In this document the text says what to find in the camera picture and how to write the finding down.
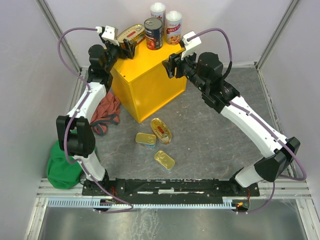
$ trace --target red cloth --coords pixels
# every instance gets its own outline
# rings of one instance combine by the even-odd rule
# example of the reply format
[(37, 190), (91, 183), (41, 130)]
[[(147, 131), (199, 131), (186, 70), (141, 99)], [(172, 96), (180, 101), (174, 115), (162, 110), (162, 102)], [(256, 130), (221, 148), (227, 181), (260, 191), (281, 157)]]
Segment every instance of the red cloth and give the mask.
[(120, 122), (120, 100), (112, 92), (101, 100), (91, 118), (92, 130), (103, 135), (107, 132), (107, 124), (118, 124)]

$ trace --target gold tin can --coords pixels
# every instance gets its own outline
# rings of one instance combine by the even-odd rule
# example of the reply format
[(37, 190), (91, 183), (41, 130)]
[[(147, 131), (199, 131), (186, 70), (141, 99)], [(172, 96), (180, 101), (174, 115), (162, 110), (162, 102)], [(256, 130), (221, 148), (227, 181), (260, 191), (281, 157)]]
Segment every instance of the gold tin can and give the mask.
[(154, 118), (151, 121), (151, 129), (159, 141), (163, 144), (168, 144), (172, 139), (172, 132), (167, 125), (159, 118)]
[(168, 156), (164, 151), (160, 150), (154, 155), (154, 160), (160, 163), (167, 171), (171, 171), (171, 169), (176, 164), (175, 160), (173, 160), (170, 156)]
[(142, 132), (138, 132), (138, 134), (135, 136), (135, 141), (138, 144), (154, 148), (156, 145), (157, 137), (153, 134), (146, 134)]
[(145, 38), (145, 26), (143, 26), (142, 24), (136, 24), (124, 30), (118, 35), (116, 39), (118, 40), (120, 46), (124, 49), (124, 39), (128, 39), (129, 41), (136, 41), (136, 44), (138, 45)]

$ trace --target gray floor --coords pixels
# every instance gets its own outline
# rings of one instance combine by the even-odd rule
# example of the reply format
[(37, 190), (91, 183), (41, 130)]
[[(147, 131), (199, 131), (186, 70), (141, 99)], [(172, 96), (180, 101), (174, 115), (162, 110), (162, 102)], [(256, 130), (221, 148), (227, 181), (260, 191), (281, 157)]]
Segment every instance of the gray floor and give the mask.
[[(251, 201), (260, 206), (261, 200)], [(98, 214), (49, 207), (40, 240), (307, 240), (295, 200), (250, 215), (214, 209), (138, 209)]]
[[(227, 81), (272, 124), (255, 68), (233, 68)], [(137, 133), (152, 133), (150, 122), (153, 118), (162, 119), (171, 129), (170, 144), (157, 141), (155, 148), (148, 148), (135, 142)], [(200, 91), (190, 82), (183, 94), (141, 124), (122, 106), (120, 124), (110, 125), (104, 136), (96, 135), (96, 146), (111, 178), (230, 178), (240, 168), (261, 158), (249, 138), (231, 121), (209, 108)], [(154, 160), (159, 150), (175, 160), (171, 172)]]

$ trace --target black can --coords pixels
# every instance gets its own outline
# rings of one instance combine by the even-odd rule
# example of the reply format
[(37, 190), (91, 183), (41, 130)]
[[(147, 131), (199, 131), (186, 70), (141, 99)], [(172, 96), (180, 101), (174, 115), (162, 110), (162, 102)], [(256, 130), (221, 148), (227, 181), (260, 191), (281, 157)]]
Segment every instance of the black can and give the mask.
[(144, 21), (146, 47), (150, 50), (158, 50), (163, 44), (162, 21), (151, 17)]

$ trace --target orange box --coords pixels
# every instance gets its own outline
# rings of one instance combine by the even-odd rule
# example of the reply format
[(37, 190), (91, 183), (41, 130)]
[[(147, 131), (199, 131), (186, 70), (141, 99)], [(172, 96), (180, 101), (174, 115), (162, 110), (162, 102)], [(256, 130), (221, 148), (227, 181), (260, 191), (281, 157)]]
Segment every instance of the orange box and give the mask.
[(168, 78), (162, 65), (169, 55), (181, 51), (180, 45), (165, 40), (162, 48), (150, 50), (144, 40), (133, 59), (118, 59), (112, 68), (112, 90), (138, 123), (186, 90), (187, 79)]

